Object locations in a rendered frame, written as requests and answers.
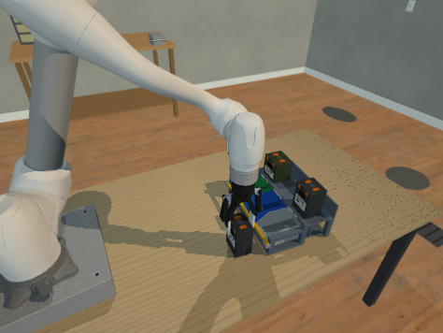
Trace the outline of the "blue open bin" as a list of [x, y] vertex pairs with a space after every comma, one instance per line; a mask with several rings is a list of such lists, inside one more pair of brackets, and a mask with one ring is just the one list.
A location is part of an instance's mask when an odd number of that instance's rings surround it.
[[[253, 197], [251, 197], [251, 200], [252, 200], [253, 206], [255, 208], [255, 195]], [[261, 202], [262, 202], [263, 210], [257, 212], [258, 215], [255, 216], [255, 223], [258, 220], [260, 220], [264, 215], [266, 215], [269, 211], [286, 208], [286, 205], [281, 201], [281, 199], [277, 196], [277, 194], [273, 190], [263, 192], [261, 195]], [[246, 209], [250, 213], [250, 206], [249, 206], [248, 202], [246, 202], [244, 206], [246, 207]]]

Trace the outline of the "grey open bin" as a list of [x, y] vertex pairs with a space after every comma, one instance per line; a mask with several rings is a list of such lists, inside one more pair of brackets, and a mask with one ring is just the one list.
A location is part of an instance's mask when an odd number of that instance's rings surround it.
[[[284, 223], [289, 222], [290, 227], [285, 227]], [[282, 208], [279, 210], [273, 210], [269, 211], [265, 216], [263, 216], [259, 221], [257, 221], [257, 225], [262, 231], [264, 237], [268, 238], [268, 236], [277, 234], [279, 232], [283, 232], [292, 228], [296, 228], [300, 226], [301, 224], [298, 222], [298, 220], [294, 217], [294, 215], [290, 212], [290, 210], [286, 208]], [[285, 229], [286, 228], [286, 229]], [[283, 229], [283, 230], [282, 230]], [[281, 239], [278, 241], [275, 241], [275, 245], [297, 239], [298, 235]]]

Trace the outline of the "green bin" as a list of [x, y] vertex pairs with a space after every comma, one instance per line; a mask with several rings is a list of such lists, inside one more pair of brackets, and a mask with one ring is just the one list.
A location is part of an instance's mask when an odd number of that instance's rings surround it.
[[263, 189], [262, 191], [263, 192], [267, 192], [267, 191], [271, 191], [271, 190], [273, 190], [269, 185], [268, 185], [268, 183], [264, 180], [264, 178], [260, 175], [260, 176], [258, 176], [258, 180], [257, 180], [257, 182], [255, 182], [255, 187], [254, 188], [256, 188], [257, 186], [259, 186], [261, 189]]

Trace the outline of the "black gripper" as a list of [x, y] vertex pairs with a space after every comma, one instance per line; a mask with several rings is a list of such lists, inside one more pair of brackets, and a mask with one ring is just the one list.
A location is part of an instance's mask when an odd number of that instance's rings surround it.
[[[242, 186], [238, 185], [232, 182], [231, 184], [231, 192], [230, 195], [222, 195], [222, 204], [221, 204], [221, 213], [220, 217], [223, 222], [225, 222], [225, 231], [227, 235], [230, 235], [231, 231], [231, 219], [236, 211], [236, 207], [239, 206], [242, 202], [248, 202], [250, 206], [250, 223], [254, 228], [254, 222], [255, 222], [255, 216], [258, 215], [258, 211], [262, 210], [262, 202], [261, 202], [261, 195], [262, 190], [259, 186], [255, 187], [255, 183], [248, 186]], [[252, 193], [250, 193], [252, 192]], [[239, 194], [245, 194], [245, 195], [239, 195]], [[251, 196], [255, 195], [255, 208], [253, 206]], [[231, 199], [231, 204], [229, 206], [229, 202]], [[229, 208], [228, 208], [229, 206]]]

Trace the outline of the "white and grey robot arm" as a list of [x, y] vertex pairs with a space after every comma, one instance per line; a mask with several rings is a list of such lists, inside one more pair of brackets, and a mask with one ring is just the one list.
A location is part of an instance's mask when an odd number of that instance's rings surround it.
[[9, 192], [0, 195], [0, 273], [9, 282], [11, 309], [38, 294], [50, 299], [54, 284], [79, 272], [65, 239], [57, 238], [72, 183], [64, 151], [79, 58], [203, 110], [225, 138], [230, 180], [257, 182], [262, 118], [150, 62], [96, 11], [97, 0], [0, 0], [0, 7], [35, 38], [26, 157], [17, 160]]

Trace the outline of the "yellow bar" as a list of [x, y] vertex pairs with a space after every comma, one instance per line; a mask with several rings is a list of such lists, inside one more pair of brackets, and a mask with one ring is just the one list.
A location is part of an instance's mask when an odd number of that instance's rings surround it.
[[[232, 190], [230, 182], [227, 182], [227, 184], [228, 184], [230, 190]], [[248, 210], [246, 209], [246, 207], [244, 206], [244, 204], [240, 203], [240, 206], [242, 207], [243, 211], [245, 211], [247, 216], [250, 218], [250, 214], [249, 214]], [[260, 235], [260, 237], [262, 238], [262, 240], [264, 241], [264, 243], [266, 245], [268, 245], [269, 244], [268, 241], [266, 240], [266, 238], [264, 237], [262, 231], [260, 230], [260, 228], [258, 227], [258, 225], [255, 222], [254, 222], [254, 227], [255, 227], [256, 231], [258, 232], [258, 234]]]

